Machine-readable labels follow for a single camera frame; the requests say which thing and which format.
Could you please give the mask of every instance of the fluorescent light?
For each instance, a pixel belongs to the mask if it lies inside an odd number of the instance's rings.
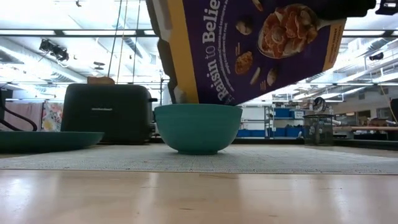
[[[313,85],[317,85],[317,86],[330,86],[330,85],[333,85],[333,83],[317,83],[317,82],[311,82],[311,83],[308,83],[308,84],[310,84],[311,86],[313,86]]]
[[[338,95],[340,95],[340,93],[326,93],[326,94],[321,95],[320,97],[322,97],[323,99],[329,99],[329,98],[333,98]]]
[[[352,93],[356,93],[357,91],[363,90],[363,89],[365,89],[365,87],[355,88],[355,89],[349,90],[349,91],[347,91],[347,92],[345,92],[343,94],[352,94]]]
[[[398,83],[378,83],[379,86],[398,86]]]
[[[135,30],[64,30],[65,35],[136,35]]]
[[[48,82],[0,82],[0,84],[46,85]]]
[[[383,35],[385,31],[383,30],[346,30],[343,31],[343,36],[374,36]]]
[[[266,100],[266,102],[288,103],[290,100]]]
[[[343,103],[343,100],[325,100],[327,103]]]
[[[390,80],[394,80],[396,78],[398,78],[398,72],[397,73],[393,73],[393,74],[383,75],[383,76],[381,76],[379,78],[375,78],[373,80],[373,82],[374,83],[387,82],[387,81],[390,81]]]
[[[0,30],[1,35],[55,35],[54,30]]]
[[[350,76],[347,76],[345,78],[342,78],[341,80],[338,80],[337,83],[346,83],[346,82],[349,82],[349,81],[353,81],[354,79],[359,78],[359,77],[361,77],[363,75],[364,74],[362,72],[354,74],[354,75],[350,75]]]
[[[21,98],[21,99],[12,99],[12,98],[8,98],[6,99],[6,101],[64,101],[64,99],[57,99],[57,98]]]
[[[297,96],[294,96],[294,97],[293,97],[293,100],[301,100],[302,98],[311,97],[311,96],[313,96],[313,95],[315,95],[315,94],[316,94],[316,93],[310,93],[310,94],[302,93],[302,94],[299,94],[299,95],[297,95]]]
[[[155,35],[155,31],[153,31],[153,30],[145,30],[144,33],[146,35]]]
[[[342,86],[371,86],[373,83],[337,83]]]

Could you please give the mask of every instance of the bowl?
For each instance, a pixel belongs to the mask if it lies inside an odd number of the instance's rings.
[[[213,155],[235,139],[242,109],[235,106],[177,104],[155,108],[163,141],[181,154]]]

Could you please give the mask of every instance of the table surface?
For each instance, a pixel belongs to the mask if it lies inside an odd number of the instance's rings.
[[[0,170],[0,223],[396,223],[397,186],[394,175]]]

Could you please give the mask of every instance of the storage bin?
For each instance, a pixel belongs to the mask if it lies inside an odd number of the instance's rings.
[[[240,137],[240,138],[250,137],[250,131],[249,130],[239,130],[236,137]]]
[[[302,128],[286,128],[286,137],[297,138]]]
[[[286,129],[285,128],[276,128],[276,131],[273,132],[272,128],[267,129],[268,137],[275,138],[275,137],[286,137]]]
[[[276,118],[289,118],[290,117],[290,109],[286,109],[286,108],[275,109],[275,117]]]
[[[251,130],[251,137],[262,137],[266,136],[266,130]]]

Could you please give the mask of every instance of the plate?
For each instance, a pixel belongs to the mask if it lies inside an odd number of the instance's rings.
[[[0,131],[0,153],[45,153],[84,149],[98,144],[104,133]]]

